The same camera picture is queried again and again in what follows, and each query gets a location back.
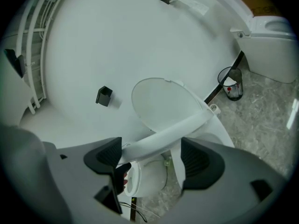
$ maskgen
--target toilet bowl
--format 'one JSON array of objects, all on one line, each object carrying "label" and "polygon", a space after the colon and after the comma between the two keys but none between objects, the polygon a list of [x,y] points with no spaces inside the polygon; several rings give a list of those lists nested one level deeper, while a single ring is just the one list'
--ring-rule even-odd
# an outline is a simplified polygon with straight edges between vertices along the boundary
[{"label": "toilet bowl", "polygon": [[[153,138],[150,142],[142,142],[142,140],[135,145],[125,147],[120,163],[132,160],[140,163],[148,155],[161,154],[170,150],[178,183],[182,187],[185,180],[185,167],[180,158],[182,137],[199,137],[234,147],[229,134],[209,106],[180,81],[163,78],[142,80],[132,91],[132,104],[144,125],[156,132],[143,140],[157,138]],[[177,137],[172,143],[167,144],[164,143],[165,137],[163,140],[159,139],[159,134],[162,133],[168,134],[169,137]]]},{"label": "toilet bowl", "polygon": [[251,72],[291,83],[299,75],[298,42],[287,19],[253,16],[242,0],[217,0],[234,18],[231,32]]},{"label": "toilet bowl", "polygon": [[167,172],[164,158],[161,155],[131,162],[128,171],[128,183],[125,185],[125,194],[133,197],[144,197],[155,194],[166,185]]}]

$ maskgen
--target white rail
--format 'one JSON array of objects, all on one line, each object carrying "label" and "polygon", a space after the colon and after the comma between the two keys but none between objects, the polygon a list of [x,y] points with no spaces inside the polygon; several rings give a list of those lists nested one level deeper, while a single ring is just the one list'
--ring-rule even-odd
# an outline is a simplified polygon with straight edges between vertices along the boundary
[{"label": "white rail", "polygon": [[43,65],[44,65],[44,49],[45,49],[45,43],[46,43],[46,38],[47,38],[47,32],[49,30],[49,26],[51,24],[51,21],[53,20],[53,15],[58,7],[58,4],[60,3],[61,0],[57,0],[47,21],[45,32],[43,34],[43,42],[42,42],[42,49],[41,49],[41,79],[42,79],[42,88],[43,88],[43,95],[46,98],[46,89],[45,89],[45,83],[44,83],[44,73],[43,73]]},{"label": "white rail", "polygon": [[[51,7],[50,4],[52,3],[52,1],[55,1],[55,0],[48,0],[47,5],[46,5],[45,9],[43,10],[43,14],[42,14],[41,22],[40,22],[40,28],[44,27],[44,23],[45,23],[45,20],[47,18],[48,11]],[[41,39],[43,39],[43,36],[42,36],[41,32],[39,33],[39,36],[40,36]]]},{"label": "white rail", "polygon": [[[27,21],[27,18],[28,18],[28,15],[29,15],[29,12],[33,6],[33,3],[34,3],[35,0],[29,0],[26,7],[25,7],[25,11],[22,15],[22,18],[21,18],[21,22],[20,22],[20,25],[19,25],[19,30],[18,30],[18,36],[17,36],[17,43],[16,43],[16,57],[19,57],[22,53],[22,40],[23,40],[23,34],[24,34],[24,31],[25,31],[25,26],[26,26],[26,21]],[[31,111],[32,114],[35,114],[35,110],[31,104],[31,101],[28,102],[28,107]]]},{"label": "white rail", "polygon": [[31,54],[31,49],[32,49],[32,39],[33,39],[34,28],[35,28],[35,25],[36,25],[37,17],[39,15],[40,11],[41,11],[41,8],[43,6],[44,1],[45,0],[39,0],[37,5],[36,5],[36,8],[33,12],[32,19],[31,19],[30,26],[29,26],[28,37],[27,37],[27,45],[26,45],[26,59],[27,59],[26,66],[27,66],[28,81],[29,81],[29,85],[30,85],[30,88],[31,88],[32,93],[33,93],[33,99],[34,99],[34,102],[35,102],[37,108],[41,107],[41,105],[40,105],[39,100],[37,98],[36,90],[35,90],[35,87],[34,87],[33,76],[32,76],[32,68],[31,68],[31,55],[32,54]]},{"label": "white rail", "polygon": [[[34,28],[34,30],[33,30],[33,32],[44,32],[44,31],[45,31],[45,28]],[[28,32],[29,32],[29,30],[24,30],[23,34],[27,34]],[[18,35],[18,34],[19,34],[18,31],[4,34],[3,37],[1,37],[1,40],[5,39],[5,38],[9,38],[14,35]]]}]

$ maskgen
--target toilet lid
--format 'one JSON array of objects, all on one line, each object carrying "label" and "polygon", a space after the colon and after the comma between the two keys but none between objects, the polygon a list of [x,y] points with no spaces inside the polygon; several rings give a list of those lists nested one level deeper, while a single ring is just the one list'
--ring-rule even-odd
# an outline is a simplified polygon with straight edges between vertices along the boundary
[{"label": "toilet lid", "polygon": [[142,122],[160,132],[202,110],[184,85],[163,78],[148,78],[135,85],[132,104]]}]

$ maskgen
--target white wall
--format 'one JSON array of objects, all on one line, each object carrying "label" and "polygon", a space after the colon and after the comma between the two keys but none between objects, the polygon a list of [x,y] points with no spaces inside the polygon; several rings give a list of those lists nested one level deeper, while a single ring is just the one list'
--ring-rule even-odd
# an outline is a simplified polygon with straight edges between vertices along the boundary
[{"label": "white wall", "polygon": [[71,147],[100,140],[102,136],[72,122],[47,100],[32,115],[27,109],[20,127],[33,132],[42,141],[52,142],[57,148]]},{"label": "white wall", "polygon": [[[82,140],[121,136],[123,142],[150,135],[131,104],[131,91],[144,78],[181,80],[202,99],[211,93],[240,49],[225,11],[214,0],[197,1],[210,7],[203,18],[179,2],[64,0],[48,38],[48,99],[92,135],[69,128],[55,137],[60,145],[74,144],[66,138],[71,134]],[[113,90],[109,107],[95,103],[104,85]],[[44,137],[55,134],[48,126]]]}]

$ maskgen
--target black wall trim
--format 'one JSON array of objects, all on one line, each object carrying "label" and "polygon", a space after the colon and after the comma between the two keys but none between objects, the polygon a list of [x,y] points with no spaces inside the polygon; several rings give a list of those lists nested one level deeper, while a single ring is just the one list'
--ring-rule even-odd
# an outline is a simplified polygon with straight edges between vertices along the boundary
[{"label": "black wall trim", "polygon": [[[131,201],[131,203],[133,204],[132,207],[133,207],[133,208],[136,208],[135,205],[137,205],[137,197],[132,197],[132,201]],[[135,209],[131,209],[131,217],[130,217],[130,220],[131,220],[132,222],[135,222],[135,220],[136,220],[136,210],[135,210]]]},{"label": "black wall trim", "polygon": [[[241,62],[243,56],[244,56],[244,52],[241,51],[240,54],[239,54],[239,56],[238,56],[238,58],[236,59],[236,61],[235,61],[234,64],[232,65],[232,67],[238,67],[238,65],[240,64],[240,62]],[[214,99],[214,97],[221,91],[221,89],[222,89],[222,86],[221,86],[221,85],[218,85],[218,86],[216,87],[216,89],[213,90],[213,92],[209,95],[209,97],[206,98],[205,102],[206,102],[207,104],[209,104],[209,103],[212,101],[212,99]]]}]

